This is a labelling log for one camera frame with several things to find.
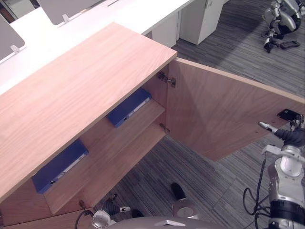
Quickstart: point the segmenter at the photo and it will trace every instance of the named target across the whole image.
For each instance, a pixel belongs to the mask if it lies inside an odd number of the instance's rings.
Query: cabinet top
[[[112,23],[0,96],[0,202],[176,51]]]

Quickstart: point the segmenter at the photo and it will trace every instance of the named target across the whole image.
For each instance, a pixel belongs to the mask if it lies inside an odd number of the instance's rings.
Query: striped carpet
[[[297,39],[298,48],[283,51],[263,49],[266,30],[261,14],[270,0],[230,0],[223,7],[217,30],[200,45],[179,40],[173,48],[178,56],[235,73],[267,85],[305,96],[305,23],[285,41]],[[170,216],[174,196],[172,182],[179,183],[187,197],[198,205],[202,219],[228,229],[243,229],[254,218],[245,213],[242,194],[250,187],[256,194],[263,147],[281,146],[282,142],[268,135],[231,155],[213,162],[166,136],[109,193],[117,193],[116,204],[138,208],[145,216]],[[267,195],[268,177],[264,173],[261,197]],[[254,203],[247,200],[251,209]],[[115,220],[130,218],[121,213]],[[259,227],[266,228],[268,219],[259,218]]]

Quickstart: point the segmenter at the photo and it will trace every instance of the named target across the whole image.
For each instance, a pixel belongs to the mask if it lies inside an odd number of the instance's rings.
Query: white desk
[[[0,95],[113,21],[146,34],[192,1],[120,0],[110,7],[100,4],[60,27],[37,8],[11,24],[26,48],[0,64]]]

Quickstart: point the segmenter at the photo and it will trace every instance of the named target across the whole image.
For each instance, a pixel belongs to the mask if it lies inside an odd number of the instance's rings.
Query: white cabinet
[[[216,30],[224,2],[195,0],[182,10],[180,38],[199,44]]]
[[[178,13],[175,13],[152,30],[151,38],[169,48],[173,47],[177,41],[178,23]]]

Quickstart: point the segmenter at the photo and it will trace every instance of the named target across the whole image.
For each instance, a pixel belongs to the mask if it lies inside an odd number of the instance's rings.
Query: black shoe
[[[133,218],[139,218],[139,217],[144,217],[144,215],[138,209],[133,209],[132,210],[132,217]]]
[[[171,188],[176,197],[176,200],[186,199],[185,193],[183,192],[180,185],[178,185],[177,183],[172,183]]]

